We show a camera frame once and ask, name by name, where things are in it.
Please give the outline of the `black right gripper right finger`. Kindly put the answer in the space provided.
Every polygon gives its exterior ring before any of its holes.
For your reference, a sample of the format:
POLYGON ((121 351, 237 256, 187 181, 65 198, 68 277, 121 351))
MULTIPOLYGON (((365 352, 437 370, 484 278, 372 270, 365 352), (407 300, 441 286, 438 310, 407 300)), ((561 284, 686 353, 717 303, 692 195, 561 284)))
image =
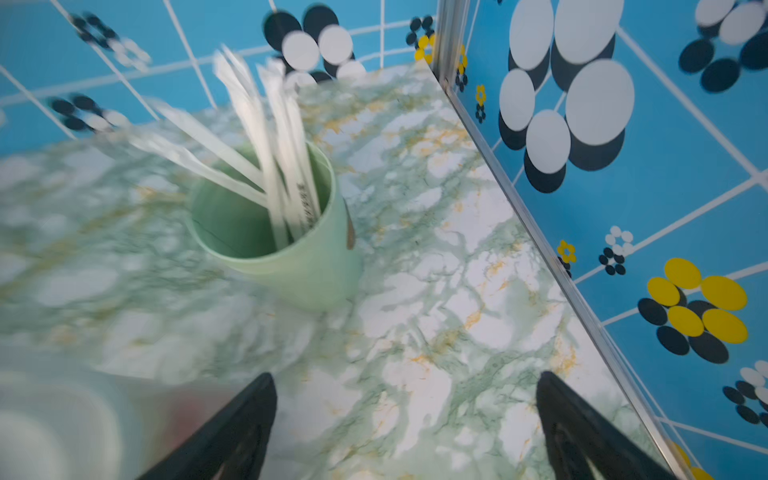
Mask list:
POLYGON ((674 477, 551 371, 539 377, 536 406, 557 479, 592 479, 594 470, 605 479, 674 477))

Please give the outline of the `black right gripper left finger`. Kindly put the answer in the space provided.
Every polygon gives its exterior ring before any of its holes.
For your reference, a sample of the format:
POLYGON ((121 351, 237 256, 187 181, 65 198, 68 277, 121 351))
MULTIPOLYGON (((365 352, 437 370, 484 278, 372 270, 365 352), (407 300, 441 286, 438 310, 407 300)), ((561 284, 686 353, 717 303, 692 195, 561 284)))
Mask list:
POLYGON ((258 479, 274 425, 274 378, 259 375, 143 479, 258 479))

